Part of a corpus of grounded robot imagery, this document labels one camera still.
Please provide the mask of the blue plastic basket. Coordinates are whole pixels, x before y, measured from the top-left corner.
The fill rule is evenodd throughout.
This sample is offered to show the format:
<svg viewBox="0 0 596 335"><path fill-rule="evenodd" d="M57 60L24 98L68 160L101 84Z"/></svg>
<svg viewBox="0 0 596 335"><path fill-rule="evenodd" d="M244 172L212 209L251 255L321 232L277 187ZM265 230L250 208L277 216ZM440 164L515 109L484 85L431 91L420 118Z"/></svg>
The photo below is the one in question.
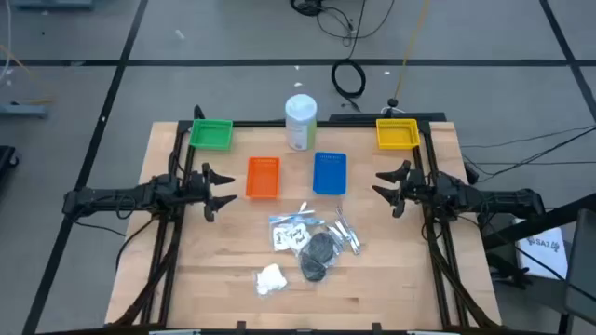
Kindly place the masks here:
<svg viewBox="0 0 596 335"><path fill-rule="evenodd" d="M344 194L346 191L346 155L316 152L313 191L317 194Z"/></svg>

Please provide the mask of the white printed cardboard box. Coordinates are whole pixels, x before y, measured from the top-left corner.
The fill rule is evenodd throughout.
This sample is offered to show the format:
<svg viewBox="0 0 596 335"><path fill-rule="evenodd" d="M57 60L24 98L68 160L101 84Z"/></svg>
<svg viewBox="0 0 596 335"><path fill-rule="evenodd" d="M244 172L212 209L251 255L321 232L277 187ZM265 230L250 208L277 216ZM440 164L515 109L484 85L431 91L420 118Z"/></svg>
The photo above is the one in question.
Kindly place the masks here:
<svg viewBox="0 0 596 335"><path fill-rule="evenodd" d="M552 228L516 242L517 260L521 268L527 268L528 275L557 279L550 270L540 262L556 272L563 279L566 278L568 260L560 228Z"/></svg>

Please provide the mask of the blue toothbrush in packet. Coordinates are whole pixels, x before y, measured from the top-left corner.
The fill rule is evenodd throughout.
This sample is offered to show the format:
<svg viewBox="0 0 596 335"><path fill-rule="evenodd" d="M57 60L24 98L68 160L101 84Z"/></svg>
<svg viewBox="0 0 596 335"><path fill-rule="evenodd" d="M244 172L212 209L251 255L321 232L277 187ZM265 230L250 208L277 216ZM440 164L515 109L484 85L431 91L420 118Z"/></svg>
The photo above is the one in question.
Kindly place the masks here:
<svg viewBox="0 0 596 335"><path fill-rule="evenodd" d="M316 225L322 225L325 223L324 220L321 219L317 219L314 217L311 217L311 215L308 216L300 216L300 217L294 217L294 218L290 218L288 220L284 220L284 221L269 221L268 219L268 223L271 225L276 225L276 224L301 224L303 223L306 226L316 226Z"/></svg>

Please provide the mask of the white wipes canister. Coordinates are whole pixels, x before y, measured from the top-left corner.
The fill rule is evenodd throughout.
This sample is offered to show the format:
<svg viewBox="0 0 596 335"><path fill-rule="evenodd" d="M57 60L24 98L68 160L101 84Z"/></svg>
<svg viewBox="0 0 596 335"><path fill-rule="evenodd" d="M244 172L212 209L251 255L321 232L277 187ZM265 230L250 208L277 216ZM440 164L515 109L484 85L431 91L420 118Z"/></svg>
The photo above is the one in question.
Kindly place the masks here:
<svg viewBox="0 0 596 335"><path fill-rule="evenodd" d="M314 147L317 131L316 101L306 94L291 96L285 103L287 143L293 150L306 151Z"/></svg>

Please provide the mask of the white cotton pads packet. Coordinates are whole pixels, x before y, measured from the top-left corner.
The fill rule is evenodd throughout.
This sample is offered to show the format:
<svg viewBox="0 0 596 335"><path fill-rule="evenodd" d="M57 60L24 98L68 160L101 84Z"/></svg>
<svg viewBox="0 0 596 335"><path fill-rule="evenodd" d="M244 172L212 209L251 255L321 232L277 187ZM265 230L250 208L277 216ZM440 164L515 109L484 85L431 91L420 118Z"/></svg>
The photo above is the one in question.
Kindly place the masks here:
<svg viewBox="0 0 596 335"><path fill-rule="evenodd" d="M281 272L278 264L272 263L255 275L256 293L263 297L273 291L282 290L288 285L288 280Z"/></svg>

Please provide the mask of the black stand beam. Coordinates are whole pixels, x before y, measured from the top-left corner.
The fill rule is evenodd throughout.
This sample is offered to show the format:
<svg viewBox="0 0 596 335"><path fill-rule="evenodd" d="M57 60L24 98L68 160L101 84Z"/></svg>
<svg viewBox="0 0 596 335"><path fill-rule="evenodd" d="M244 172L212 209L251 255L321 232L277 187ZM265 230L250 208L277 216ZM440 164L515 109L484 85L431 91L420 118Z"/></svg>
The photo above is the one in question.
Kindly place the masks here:
<svg viewBox="0 0 596 335"><path fill-rule="evenodd" d="M564 206L496 231L482 239L486 251L518 240L538 235L576 220L580 209L596 212L596 193L582 197Z"/></svg>

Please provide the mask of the green plastic basket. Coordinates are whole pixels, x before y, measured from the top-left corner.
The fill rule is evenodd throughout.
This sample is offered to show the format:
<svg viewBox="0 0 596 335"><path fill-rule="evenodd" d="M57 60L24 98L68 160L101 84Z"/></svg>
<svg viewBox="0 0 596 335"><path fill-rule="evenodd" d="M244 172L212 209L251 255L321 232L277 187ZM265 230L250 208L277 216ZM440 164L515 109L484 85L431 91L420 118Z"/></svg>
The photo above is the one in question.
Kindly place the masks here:
<svg viewBox="0 0 596 335"><path fill-rule="evenodd" d="M189 144L201 150L227 151L232 142L233 121L226 119L195 119Z"/></svg>

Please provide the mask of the orange plastic basket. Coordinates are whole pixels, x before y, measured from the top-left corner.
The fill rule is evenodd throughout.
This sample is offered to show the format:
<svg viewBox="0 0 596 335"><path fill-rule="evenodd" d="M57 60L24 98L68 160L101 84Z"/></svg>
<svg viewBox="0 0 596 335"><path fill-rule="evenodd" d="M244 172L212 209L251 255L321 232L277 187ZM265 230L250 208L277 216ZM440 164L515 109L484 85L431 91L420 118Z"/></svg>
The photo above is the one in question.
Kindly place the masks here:
<svg viewBox="0 0 596 335"><path fill-rule="evenodd" d="M246 196L252 199L275 199L279 190L278 157L249 158Z"/></svg>

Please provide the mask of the grey floor plate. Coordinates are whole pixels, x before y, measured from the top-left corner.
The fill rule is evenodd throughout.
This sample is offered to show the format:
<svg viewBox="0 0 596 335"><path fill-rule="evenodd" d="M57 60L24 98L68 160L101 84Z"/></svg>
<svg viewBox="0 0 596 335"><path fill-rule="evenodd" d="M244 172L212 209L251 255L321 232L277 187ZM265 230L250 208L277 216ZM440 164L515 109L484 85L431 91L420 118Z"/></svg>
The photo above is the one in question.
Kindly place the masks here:
<svg viewBox="0 0 596 335"><path fill-rule="evenodd" d="M95 7L95 0L8 0L8 2L18 9L93 9Z"/></svg>

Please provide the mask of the black round pad packet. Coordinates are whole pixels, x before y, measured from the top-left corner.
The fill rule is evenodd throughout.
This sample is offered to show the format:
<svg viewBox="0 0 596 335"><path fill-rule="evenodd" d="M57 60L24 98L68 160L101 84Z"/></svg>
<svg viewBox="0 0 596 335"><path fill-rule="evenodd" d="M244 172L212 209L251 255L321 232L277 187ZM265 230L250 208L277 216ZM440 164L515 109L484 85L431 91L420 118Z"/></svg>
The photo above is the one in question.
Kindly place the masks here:
<svg viewBox="0 0 596 335"><path fill-rule="evenodd" d="M307 245L307 253L315 261L326 263L334 256L334 239L328 233L317 233Z"/></svg>
<svg viewBox="0 0 596 335"><path fill-rule="evenodd" d="M327 268L308 254L301 256L300 268L305 279L310 282L319 282L327 274Z"/></svg>

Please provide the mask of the dark grey chair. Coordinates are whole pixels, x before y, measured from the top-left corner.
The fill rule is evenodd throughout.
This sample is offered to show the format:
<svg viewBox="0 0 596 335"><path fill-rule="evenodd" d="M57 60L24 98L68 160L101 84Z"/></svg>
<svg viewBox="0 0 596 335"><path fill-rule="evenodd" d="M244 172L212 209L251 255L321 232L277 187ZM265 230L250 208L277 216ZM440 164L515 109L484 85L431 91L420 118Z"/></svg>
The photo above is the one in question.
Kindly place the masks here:
<svg viewBox="0 0 596 335"><path fill-rule="evenodd" d="M581 209L567 274L565 307L596 327L596 213Z"/></svg>

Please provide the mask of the black stand foot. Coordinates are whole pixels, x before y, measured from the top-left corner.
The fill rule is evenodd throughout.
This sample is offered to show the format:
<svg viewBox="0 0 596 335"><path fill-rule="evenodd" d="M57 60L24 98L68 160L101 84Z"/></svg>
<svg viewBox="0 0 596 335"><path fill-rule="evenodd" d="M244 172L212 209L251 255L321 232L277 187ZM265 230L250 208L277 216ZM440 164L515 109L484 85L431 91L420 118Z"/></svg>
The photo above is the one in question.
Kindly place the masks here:
<svg viewBox="0 0 596 335"><path fill-rule="evenodd" d="M519 268L493 253L488 253L486 259L489 267L494 269L494 272L491 272L491 278L498 283L519 289L526 289L533 284L532 280L526 275L529 271L527 267Z"/></svg>

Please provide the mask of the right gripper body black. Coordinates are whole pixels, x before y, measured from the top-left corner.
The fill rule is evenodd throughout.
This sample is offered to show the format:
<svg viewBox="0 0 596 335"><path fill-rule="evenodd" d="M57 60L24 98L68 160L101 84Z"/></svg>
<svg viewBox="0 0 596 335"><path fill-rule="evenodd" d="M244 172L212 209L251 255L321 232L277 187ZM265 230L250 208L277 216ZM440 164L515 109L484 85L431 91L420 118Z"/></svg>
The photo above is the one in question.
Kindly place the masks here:
<svg viewBox="0 0 596 335"><path fill-rule="evenodd" d="M405 209L405 201L418 201L420 199L421 188L427 186L425 182L425 174L420 169L411 169L411 162L404 160L406 163L406 179L404 181L397 181L401 193L401 202L399 202L393 209L393 217L400 218Z"/></svg>

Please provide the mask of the bag of metal screws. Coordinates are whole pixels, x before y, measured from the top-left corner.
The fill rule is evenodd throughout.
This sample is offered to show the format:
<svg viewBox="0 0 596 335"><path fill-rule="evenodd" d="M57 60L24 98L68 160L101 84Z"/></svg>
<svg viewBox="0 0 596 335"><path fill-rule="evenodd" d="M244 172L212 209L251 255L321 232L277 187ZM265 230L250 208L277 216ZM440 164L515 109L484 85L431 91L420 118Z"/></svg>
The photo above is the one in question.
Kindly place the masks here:
<svg viewBox="0 0 596 335"><path fill-rule="evenodd" d="M347 233L347 239L349 240L350 246L352 247L354 254L359 255L361 252L361 248L356 233L352 228L346 226L345 224L343 224L343 227L345 228L345 231Z"/></svg>

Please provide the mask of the white vanity pack packet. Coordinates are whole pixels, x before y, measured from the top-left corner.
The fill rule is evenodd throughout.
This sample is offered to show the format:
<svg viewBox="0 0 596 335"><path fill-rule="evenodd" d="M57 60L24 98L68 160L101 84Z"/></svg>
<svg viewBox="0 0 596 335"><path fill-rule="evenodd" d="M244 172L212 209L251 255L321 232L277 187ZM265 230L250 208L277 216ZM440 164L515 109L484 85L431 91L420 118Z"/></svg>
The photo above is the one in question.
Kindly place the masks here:
<svg viewBox="0 0 596 335"><path fill-rule="evenodd" d="M274 251L284 251L290 248L287 238L291 229L289 225L276 225L272 229L272 244Z"/></svg>
<svg viewBox="0 0 596 335"><path fill-rule="evenodd" d="M299 254L309 243L311 234L303 223L299 223L287 230L285 239L289 248L295 254Z"/></svg>

